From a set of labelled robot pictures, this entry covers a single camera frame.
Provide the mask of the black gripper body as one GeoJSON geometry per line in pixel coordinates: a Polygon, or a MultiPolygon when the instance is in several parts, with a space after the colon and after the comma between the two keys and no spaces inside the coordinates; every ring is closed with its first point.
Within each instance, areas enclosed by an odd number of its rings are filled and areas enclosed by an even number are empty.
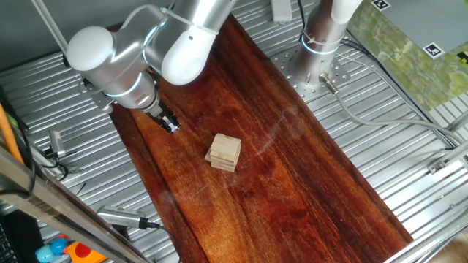
{"type": "Polygon", "coordinates": [[[172,123],[172,111],[165,103],[159,103],[153,106],[146,115],[160,126],[169,126],[172,123]]]}

